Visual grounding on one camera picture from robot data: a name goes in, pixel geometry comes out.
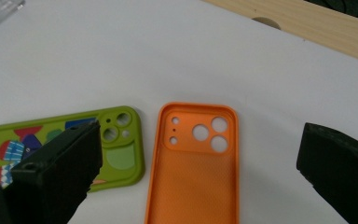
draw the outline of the white table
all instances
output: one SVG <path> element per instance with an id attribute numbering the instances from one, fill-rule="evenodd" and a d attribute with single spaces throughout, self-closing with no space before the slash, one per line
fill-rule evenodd
<path id="1" fill-rule="evenodd" d="M 303 125 L 358 139 L 358 60 L 201 1 L 29 0 L 0 25 L 0 124 L 129 105 L 146 173 L 70 223 L 143 223 L 159 109 L 233 107 L 241 223 L 346 223 L 296 169 Z"/>

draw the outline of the colorful pattern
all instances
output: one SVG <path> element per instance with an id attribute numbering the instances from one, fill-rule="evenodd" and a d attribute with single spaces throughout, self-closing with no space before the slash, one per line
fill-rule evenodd
<path id="1" fill-rule="evenodd" d="M 10 141 L 4 156 L 4 161 L 21 161 L 24 144 L 17 141 Z"/>
<path id="2" fill-rule="evenodd" d="M 64 127 L 65 129 L 68 129 L 78 124 L 90 122 L 93 120 L 95 120 L 95 118 L 70 120 L 64 123 Z M 9 162 L 9 164 L 0 167 L 0 185 L 3 188 L 7 187 L 13 181 L 10 174 L 11 168 L 20 163 L 21 160 L 24 160 L 34 154 L 39 148 L 42 147 L 40 140 L 36 137 L 42 128 L 43 126 L 35 126 L 13 130 L 13 132 L 20 138 L 20 141 L 6 140 L 1 144 L 0 160 Z M 47 133 L 46 143 L 60 133 L 62 133 L 62 130 L 60 129 L 55 129 Z"/>

